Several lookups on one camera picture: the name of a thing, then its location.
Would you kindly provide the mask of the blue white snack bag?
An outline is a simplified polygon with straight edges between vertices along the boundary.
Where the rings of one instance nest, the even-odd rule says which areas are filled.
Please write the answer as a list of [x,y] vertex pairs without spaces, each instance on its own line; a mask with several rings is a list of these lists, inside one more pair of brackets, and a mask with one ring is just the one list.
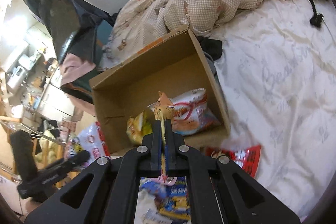
[[134,223],[191,223],[186,178],[141,178]]

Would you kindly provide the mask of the white red chicken snack bag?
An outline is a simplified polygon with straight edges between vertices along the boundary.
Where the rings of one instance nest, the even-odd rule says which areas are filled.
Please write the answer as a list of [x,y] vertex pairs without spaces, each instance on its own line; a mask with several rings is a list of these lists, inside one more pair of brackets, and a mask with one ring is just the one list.
[[75,167],[76,171],[84,170],[88,165],[102,156],[109,157],[110,153],[99,122],[92,123],[78,135],[72,135],[69,138],[64,151],[64,158],[69,159],[82,150],[88,151],[90,158],[87,162]]

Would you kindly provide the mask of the brown cardboard box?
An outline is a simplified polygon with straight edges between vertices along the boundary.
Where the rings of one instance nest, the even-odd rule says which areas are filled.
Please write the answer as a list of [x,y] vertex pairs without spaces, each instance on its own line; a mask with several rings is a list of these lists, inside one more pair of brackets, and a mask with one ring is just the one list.
[[159,92],[174,98],[189,90],[206,89],[208,106],[220,125],[185,137],[186,144],[194,148],[220,147],[230,135],[223,92],[197,38],[186,25],[150,43],[89,83],[96,117],[110,153],[123,155],[133,148],[126,134],[127,119],[156,102]]

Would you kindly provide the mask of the tan cracker packet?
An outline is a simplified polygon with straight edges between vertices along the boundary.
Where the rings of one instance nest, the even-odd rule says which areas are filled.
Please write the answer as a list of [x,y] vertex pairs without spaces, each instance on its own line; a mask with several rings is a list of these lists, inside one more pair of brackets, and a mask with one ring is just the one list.
[[159,98],[154,105],[154,117],[156,120],[161,122],[161,141],[162,141],[162,152],[161,152],[161,177],[163,182],[167,180],[166,174],[166,159],[165,159],[165,147],[166,147],[166,137],[165,137],[165,121],[174,121],[174,105],[169,99],[169,97],[164,92],[158,92]]

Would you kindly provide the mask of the red white candy bar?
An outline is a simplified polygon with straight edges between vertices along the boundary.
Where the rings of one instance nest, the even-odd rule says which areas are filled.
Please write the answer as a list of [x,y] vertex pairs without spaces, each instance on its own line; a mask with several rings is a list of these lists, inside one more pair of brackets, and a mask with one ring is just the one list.
[[203,152],[206,156],[218,158],[227,156],[233,160],[240,168],[246,171],[251,177],[255,177],[259,166],[261,145],[255,145],[246,149],[230,151],[227,149],[204,147]]

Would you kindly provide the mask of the yellow chip bag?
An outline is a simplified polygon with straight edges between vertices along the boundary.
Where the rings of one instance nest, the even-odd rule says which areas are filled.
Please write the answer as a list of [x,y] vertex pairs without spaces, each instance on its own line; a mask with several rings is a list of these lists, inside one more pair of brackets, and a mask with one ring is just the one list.
[[126,134],[134,145],[141,145],[143,137],[152,133],[152,126],[145,111],[127,120]]

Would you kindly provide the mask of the white floral bed sheet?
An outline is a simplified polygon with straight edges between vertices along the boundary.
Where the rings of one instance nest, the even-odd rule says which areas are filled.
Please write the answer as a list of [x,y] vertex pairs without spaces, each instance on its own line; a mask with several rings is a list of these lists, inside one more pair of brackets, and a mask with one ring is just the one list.
[[301,220],[335,173],[335,7],[264,0],[213,30],[231,123],[222,147],[261,145],[256,179]]

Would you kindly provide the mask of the pink towel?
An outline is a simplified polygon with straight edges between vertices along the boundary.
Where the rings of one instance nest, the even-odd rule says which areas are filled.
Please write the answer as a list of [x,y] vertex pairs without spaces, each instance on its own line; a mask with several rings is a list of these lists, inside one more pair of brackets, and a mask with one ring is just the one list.
[[59,66],[62,75],[61,85],[72,83],[96,68],[96,65],[80,57],[67,53],[63,63]]

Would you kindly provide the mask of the black plastic bag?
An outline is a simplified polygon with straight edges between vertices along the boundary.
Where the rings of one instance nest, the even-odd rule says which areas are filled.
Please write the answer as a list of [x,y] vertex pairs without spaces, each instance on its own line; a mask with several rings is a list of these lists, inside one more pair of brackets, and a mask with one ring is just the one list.
[[95,63],[97,30],[113,18],[84,0],[23,0],[41,20],[52,37],[59,63],[72,53],[84,61]]

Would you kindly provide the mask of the white red shrimp cracker bag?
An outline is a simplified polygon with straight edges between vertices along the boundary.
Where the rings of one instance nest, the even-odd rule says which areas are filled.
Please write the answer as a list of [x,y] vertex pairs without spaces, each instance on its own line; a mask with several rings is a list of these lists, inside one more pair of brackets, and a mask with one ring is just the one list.
[[173,132],[187,136],[221,125],[207,106],[205,88],[193,89],[175,98],[169,98],[174,106]]

